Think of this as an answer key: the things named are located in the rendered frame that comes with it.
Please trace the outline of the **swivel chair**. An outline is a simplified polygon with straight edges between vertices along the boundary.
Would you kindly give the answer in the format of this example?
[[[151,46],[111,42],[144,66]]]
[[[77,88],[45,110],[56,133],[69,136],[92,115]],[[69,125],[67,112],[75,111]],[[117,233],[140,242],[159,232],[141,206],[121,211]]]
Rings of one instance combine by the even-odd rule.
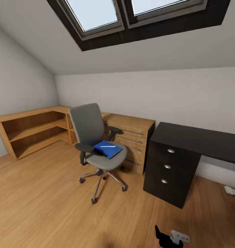
[[[108,142],[121,148],[116,155],[108,159],[107,157],[101,155],[94,151],[93,146],[103,141],[105,127],[101,115],[99,105],[97,103],[85,104],[81,106],[76,106],[68,109],[70,119],[78,140],[78,143],[75,144],[75,148],[81,151],[80,154],[80,163],[82,166],[86,164],[91,164],[98,170],[84,174],[80,176],[80,183],[84,182],[82,177],[96,174],[100,176],[94,197],[92,198],[92,204],[96,203],[96,194],[99,188],[101,179],[106,180],[106,174],[112,177],[120,185],[122,185],[122,191],[126,191],[126,187],[118,179],[116,179],[109,170],[113,170],[118,166],[121,166],[121,170],[124,169],[122,163],[124,162],[128,150],[125,145],[119,142],[111,141],[114,132],[121,132],[119,128],[108,126],[107,130],[110,130],[110,135]]]

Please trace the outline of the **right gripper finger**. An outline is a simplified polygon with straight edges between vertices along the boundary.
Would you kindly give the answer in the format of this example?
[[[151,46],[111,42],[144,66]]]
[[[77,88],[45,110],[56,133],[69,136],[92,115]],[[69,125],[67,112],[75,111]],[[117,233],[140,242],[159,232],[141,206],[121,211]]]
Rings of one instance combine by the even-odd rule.
[[[159,231],[157,225],[155,225],[155,233],[156,233],[156,238],[157,238],[157,239],[160,239],[160,236],[161,236],[162,233],[160,233],[160,231]]]

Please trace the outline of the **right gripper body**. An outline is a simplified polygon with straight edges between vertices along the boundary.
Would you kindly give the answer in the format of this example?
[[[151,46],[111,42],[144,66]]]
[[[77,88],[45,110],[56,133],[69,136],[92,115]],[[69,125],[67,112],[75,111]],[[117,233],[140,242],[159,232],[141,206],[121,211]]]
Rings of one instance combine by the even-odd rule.
[[[161,234],[159,239],[159,244],[163,248],[183,248],[182,241],[179,241],[179,245],[174,244],[172,240],[170,239],[170,236]]]

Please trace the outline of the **folder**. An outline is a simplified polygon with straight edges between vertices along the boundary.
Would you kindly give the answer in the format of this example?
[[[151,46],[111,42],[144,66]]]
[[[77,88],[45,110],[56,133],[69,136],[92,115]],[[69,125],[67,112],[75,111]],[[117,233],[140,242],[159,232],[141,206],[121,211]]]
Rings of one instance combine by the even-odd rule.
[[[119,151],[121,151],[121,148],[118,146],[115,147],[103,147],[103,146],[115,146],[109,142],[102,141],[95,146],[93,146],[94,151],[97,153],[100,153],[101,155],[107,157],[108,159],[112,158],[114,155],[116,155]]]

